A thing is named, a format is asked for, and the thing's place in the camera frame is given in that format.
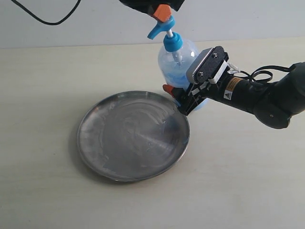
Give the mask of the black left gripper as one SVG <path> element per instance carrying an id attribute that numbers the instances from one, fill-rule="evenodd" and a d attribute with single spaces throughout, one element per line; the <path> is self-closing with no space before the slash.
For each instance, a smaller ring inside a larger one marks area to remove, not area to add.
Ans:
<path id="1" fill-rule="evenodd" d="M 166 22 L 171 16 L 171 9 L 178 11 L 184 0 L 120 0 L 120 2 L 136 11 L 152 14 L 160 22 Z"/>

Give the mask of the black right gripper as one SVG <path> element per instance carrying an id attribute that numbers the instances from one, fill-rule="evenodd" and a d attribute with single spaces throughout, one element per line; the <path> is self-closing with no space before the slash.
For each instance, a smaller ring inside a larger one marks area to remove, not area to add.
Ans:
<path id="1" fill-rule="evenodd" d="M 205 102 L 206 99 L 210 99 L 224 104 L 224 99 L 221 98 L 221 94 L 224 92 L 225 78 L 221 77 L 216 84 L 212 84 L 209 81 L 200 84 L 189 84 L 187 90 L 183 88 L 173 87 L 168 84 L 163 85 L 163 90 L 170 95 L 178 103 L 178 111 L 188 116 L 192 111 Z"/>

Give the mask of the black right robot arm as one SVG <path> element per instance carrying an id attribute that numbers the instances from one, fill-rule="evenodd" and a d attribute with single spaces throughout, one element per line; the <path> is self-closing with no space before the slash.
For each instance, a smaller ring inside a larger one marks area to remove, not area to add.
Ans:
<path id="1" fill-rule="evenodd" d="M 232 65 L 221 67 L 216 83 L 189 84 L 187 90 L 163 85 L 163 90 L 178 103 L 183 115 L 190 114 L 206 99 L 254 115 L 264 125 L 287 128 L 292 116 L 305 110 L 305 64 L 290 67 L 263 66 L 245 77 L 235 76 Z"/>

